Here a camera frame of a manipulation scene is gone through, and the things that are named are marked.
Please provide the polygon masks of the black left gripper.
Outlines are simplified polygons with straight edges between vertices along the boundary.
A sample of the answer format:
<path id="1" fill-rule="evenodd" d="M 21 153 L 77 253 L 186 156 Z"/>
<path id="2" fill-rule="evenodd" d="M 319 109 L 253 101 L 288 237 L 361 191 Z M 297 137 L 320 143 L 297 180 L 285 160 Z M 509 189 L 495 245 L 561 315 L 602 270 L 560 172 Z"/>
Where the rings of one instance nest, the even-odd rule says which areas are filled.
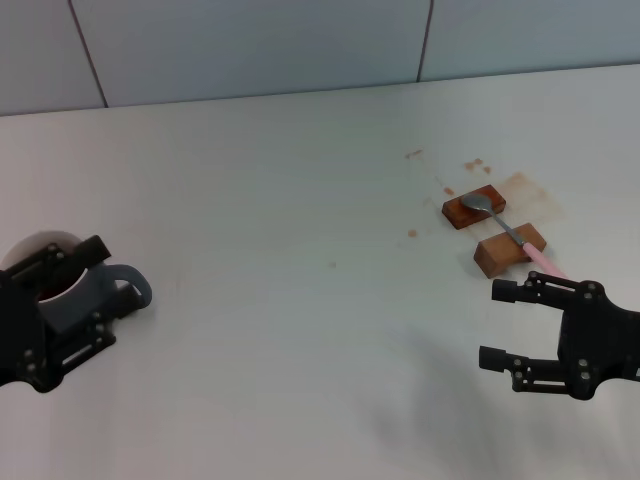
<path id="1" fill-rule="evenodd" d="M 115 343 L 113 321 L 138 310 L 132 286 L 118 287 L 96 311 L 59 333 L 43 319 L 35 301 L 64 293 L 110 256 L 94 235 L 67 250 L 50 242 L 0 269 L 0 387 L 23 382 L 47 393 Z"/>

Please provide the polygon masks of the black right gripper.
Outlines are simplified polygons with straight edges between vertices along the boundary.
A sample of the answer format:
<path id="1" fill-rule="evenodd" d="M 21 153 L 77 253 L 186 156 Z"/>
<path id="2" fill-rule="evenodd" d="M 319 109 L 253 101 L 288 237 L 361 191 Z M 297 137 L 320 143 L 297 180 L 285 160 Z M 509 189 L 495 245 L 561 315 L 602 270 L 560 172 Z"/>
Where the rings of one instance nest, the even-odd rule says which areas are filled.
<path id="1" fill-rule="evenodd" d="M 640 382 L 640 312 L 613 304 L 599 283 L 530 272 L 521 285 L 494 279 L 492 299 L 564 310 L 558 344 L 560 361 L 479 347 L 479 367 L 508 372 L 515 392 L 590 400 L 595 385 L 605 381 Z"/>

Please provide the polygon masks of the grey ceramic cup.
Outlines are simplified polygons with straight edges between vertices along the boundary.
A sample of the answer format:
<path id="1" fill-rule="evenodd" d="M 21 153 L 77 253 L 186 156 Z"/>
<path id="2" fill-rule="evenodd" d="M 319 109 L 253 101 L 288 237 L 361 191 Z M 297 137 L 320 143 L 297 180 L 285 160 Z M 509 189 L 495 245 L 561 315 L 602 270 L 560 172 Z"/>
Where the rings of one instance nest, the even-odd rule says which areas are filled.
<path id="1" fill-rule="evenodd" d="M 81 239 L 65 231 L 34 233 L 9 250 L 0 261 L 0 269 L 6 270 L 52 243 L 68 254 L 81 243 Z M 39 310 L 59 333 L 96 311 L 110 294 L 117 291 L 119 282 L 126 283 L 136 290 L 141 308 L 146 308 L 151 303 L 151 286 L 137 269 L 128 265 L 101 263 L 84 270 L 68 286 L 56 287 L 52 293 L 43 293 L 38 303 Z"/>

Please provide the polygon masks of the pink handled metal spoon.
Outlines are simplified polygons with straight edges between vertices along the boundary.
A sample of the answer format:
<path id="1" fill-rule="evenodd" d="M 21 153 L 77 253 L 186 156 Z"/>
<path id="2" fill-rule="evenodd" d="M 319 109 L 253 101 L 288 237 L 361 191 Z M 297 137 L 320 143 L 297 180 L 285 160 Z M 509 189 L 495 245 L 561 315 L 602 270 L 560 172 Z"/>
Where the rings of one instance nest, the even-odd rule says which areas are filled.
<path id="1" fill-rule="evenodd" d="M 466 194 L 462 198 L 462 203 L 474 210 L 486 211 L 490 214 L 490 217 L 499 224 L 503 230 L 508 233 L 514 242 L 520 246 L 525 253 L 531 258 L 538 268 L 548 275 L 559 277 L 567 280 L 568 276 L 562 272 L 542 251 L 539 251 L 535 246 L 526 240 L 523 240 L 505 221 L 503 221 L 492 209 L 491 200 L 481 194 Z"/>

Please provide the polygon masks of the light notched wooden block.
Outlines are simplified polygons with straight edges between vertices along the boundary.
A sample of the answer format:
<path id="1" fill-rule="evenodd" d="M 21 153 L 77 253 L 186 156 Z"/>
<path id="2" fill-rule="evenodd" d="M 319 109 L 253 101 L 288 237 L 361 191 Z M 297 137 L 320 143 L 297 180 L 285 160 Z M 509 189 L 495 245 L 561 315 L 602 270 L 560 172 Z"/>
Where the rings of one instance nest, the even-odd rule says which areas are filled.
<path id="1" fill-rule="evenodd" d="M 531 223 L 516 227 L 515 232 L 539 251 L 543 251 L 547 246 L 545 238 Z M 532 262 L 525 251 L 506 232 L 480 241 L 476 246 L 473 259 L 489 279 L 505 273 L 515 265 Z"/>

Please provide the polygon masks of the dark flat wooden block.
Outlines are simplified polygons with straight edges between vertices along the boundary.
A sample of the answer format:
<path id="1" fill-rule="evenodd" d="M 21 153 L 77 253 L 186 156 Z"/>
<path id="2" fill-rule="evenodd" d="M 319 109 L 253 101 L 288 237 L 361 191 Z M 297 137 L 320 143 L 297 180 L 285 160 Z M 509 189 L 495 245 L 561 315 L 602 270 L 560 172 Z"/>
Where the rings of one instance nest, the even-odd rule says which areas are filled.
<path id="1" fill-rule="evenodd" d="M 485 185 L 473 190 L 471 194 L 487 196 L 491 200 L 491 207 L 496 214 L 501 213 L 507 204 L 506 199 L 492 185 Z M 463 196 L 458 196 L 442 205 L 442 214 L 456 230 L 466 228 L 490 217 L 490 214 L 486 211 L 466 207 L 462 203 L 462 198 Z"/>

